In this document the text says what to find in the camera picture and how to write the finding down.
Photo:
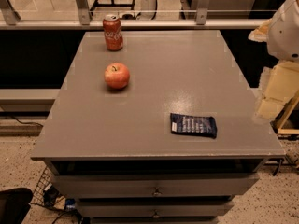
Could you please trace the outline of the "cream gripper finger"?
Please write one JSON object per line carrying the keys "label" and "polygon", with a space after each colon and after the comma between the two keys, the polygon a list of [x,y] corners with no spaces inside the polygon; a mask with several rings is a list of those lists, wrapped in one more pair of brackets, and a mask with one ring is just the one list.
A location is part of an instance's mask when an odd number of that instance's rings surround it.
{"label": "cream gripper finger", "polygon": [[261,73],[255,114],[273,120],[299,90],[299,63],[279,61]]}
{"label": "cream gripper finger", "polygon": [[271,19],[263,22],[259,27],[249,33],[248,39],[254,42],[266,42]]}

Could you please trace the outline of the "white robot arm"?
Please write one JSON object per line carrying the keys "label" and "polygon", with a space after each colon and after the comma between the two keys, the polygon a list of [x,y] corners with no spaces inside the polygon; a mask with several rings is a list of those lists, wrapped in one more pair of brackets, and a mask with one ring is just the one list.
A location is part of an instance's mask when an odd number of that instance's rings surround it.
{"label": "white robot arm", "polygon": [[255,30],[248,39],[265,42],[268,53],[278,59],[260,77],[261,94],[256,116],[274,119],[299,90],[299,4],[286,0],[274,14]]}

